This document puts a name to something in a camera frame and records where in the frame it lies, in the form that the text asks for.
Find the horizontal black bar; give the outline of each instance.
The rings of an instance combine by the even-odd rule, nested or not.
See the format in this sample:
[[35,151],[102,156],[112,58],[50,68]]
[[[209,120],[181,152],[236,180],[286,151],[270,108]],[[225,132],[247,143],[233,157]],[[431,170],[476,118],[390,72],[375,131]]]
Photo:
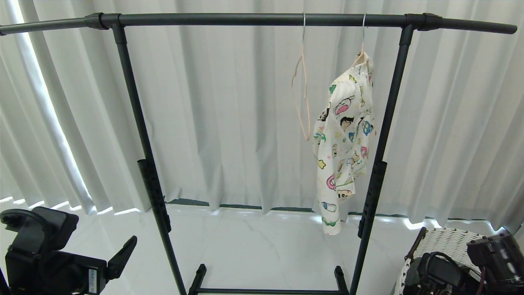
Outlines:
[[340,291],[331,290],[265,290],[265,289],[210,289],[199,288],[197,293],[225,293],[225,294],[302,294],[302,295],[340,295]]
[[[363,14],[306,14],[306,26],[361,26]],[[302,14],[256,14],[256,13],[161,13],[161,14],[102,14],[100,21],[110,28],[117,21],[123,26],[169,26],[169,25],[210,25],[210,26],[302,26]],[[367,14],[368,27],[405,27],[424,25],[423,15],[382,15]],[[87,18],[47,20],[44,22],[0,26],[0,35],[87,27]],[[485,31],[513,34],[517,26],[477,22],[474,20],[442,18],[439,28]]]

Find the marble tile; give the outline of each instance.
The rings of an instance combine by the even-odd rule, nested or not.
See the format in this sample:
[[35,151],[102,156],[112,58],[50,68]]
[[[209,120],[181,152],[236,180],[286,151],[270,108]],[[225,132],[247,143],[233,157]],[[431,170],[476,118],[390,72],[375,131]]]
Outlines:
[[[0,209],[27,208],[0,204]],[[81,216],[64,251],[109,260],[132,235],[138,244],[124,273],[102,294],[177,294],[152,212],[115,216],[112,212]],[[322,232],[315,213],[168,205],[170,239],[188,289],[200,263],[207,266],[203,287],[335,290],[334,268],[340,265],[350,286],[360,239],[360,216],[349,216],[336,236]],[[358,294],[389,294],[420,227],[406,218],[377,217],[367,250]],[[490,235],[486,222],[451,220],[447,227]],[[2,229],[5,253],[16,233]],[[5,272],[5,261],[0,262]]]

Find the white cartoon print shirt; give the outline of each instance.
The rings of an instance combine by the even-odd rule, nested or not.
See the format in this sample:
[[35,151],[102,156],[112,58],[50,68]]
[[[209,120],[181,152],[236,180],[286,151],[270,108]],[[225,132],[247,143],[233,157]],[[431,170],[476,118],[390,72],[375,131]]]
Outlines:
[[369,137],[375,134],[371,91],[373,62],[367,54],[329,87],[331,97],[315,123],[313,151],[318,161],[317,197],[328,235],[342,229],[338,206],[355,193],[366,173]]

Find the curtain fold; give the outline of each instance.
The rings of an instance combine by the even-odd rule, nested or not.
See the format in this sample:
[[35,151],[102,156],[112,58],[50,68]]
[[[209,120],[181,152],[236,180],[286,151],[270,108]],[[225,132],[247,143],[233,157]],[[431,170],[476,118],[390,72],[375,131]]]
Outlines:
[[[516,24],[514,35],[415,32],[377,212],[407,215],[412,223],[426,216],[441,224],[448,218],[488,219],[495,228],[514,230],[524,220],[523,2],[111,0],[23,1],[22,7],[26,21],[93,12],[431,12]],[[316,208],[316,164],[291,96],[302,27],[128,27],[126,34],[167,201],[187,198],[214,208],[251,205],[264,211]],[[306,28],[312,120],[325,107],[327,87],[352,64],[362,35],[361,27]],[[398,28],[365,28],[365,49],[376,67],[378,133],[399,36]],[[85,28],[32,34],[31,40],[94,204],[147,209],[135,163],[143,155],[113,35]],[[303,80],[296,82],[304,114]],[[16,180],[15,168],[4,160]],[[368,182],[369,174],[357,180],[356,195],[344,205],[348,212],[362,210]]]

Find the white label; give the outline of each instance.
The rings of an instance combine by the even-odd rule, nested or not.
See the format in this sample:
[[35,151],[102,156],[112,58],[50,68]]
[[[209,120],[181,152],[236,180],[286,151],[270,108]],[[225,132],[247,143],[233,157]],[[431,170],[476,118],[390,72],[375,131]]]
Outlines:
[[96,269],[89,269],[88,272],[89,275],[89,293],[95,293],[96,294]]

